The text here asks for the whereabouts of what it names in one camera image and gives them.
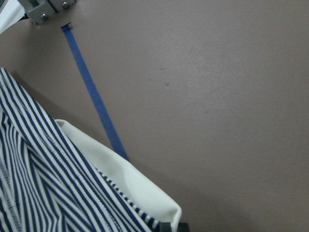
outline striped cloth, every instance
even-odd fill
[[[0,231],[158,231],[0,69]]]

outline garment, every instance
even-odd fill
[[[107,172],[120,185],[104,172],[112,164],[124,178]],[[143,211],[136,202],[139,192],[130,189],[134,178],[150,188],[141,189],[140,203],[147,208]],[[162,202],[147,197],[152,190]],[[57,124],[4,69],[0,70],[0,199],[0,231],[149,232],[158,231],[159,221],[165,219],[172,220],[175,231],[181,215],[180,207],[126,160],[66,121]],[[171,207],[164,208],[166,203]],[[166,213],[160,215],[156,204],[158,209],[162,204]]]

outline metal clamp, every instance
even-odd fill
[[[18,0],[29,18],[38,24],[60,11],[68,9],[76,0]]]

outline screw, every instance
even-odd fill
[[[70,3],[68,1],[63,1],[61,4],[63,9],[68,9],[70,7]]]
[[[41,19],[42,19],[43,21],[46,21],[48,18],[49,18],[49,16],[48,16],[47,13],[42,13],[42,14],[41,14]]]

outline blue painter's tape strip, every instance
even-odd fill
[[[79,69],[80,74],[83,77],[84,83],[87,87],[87,90],[89,92],[89,95],[92,99],[93,104],[95,105],[95,108],[97,110],[98,116],[103,124],[103,127],[106,131],[107,137],[109,138],[112,148],[116,153],[118,153],[120,156],[125,158],[129,161],[128,156],[126,155],[126,151],[124,147],[122,146],[122,143],[117,135],[117,132],[115,130],[115,127],[112,124],[111,118],[108,115],[108,112],[105,108],[105,105],[98,93],[98,90],[91,78],[91,75],[88,71],[88,68],[85,64],[85,61],[83,59],[83,56],[77,46],[76,40],[71,32],[71,29],[69,27],[69,23],[61,27],[63,33],[65,34],[67,41],[69,43],[70,49],[72,51],[72,54],[74,56],[76,65]]]

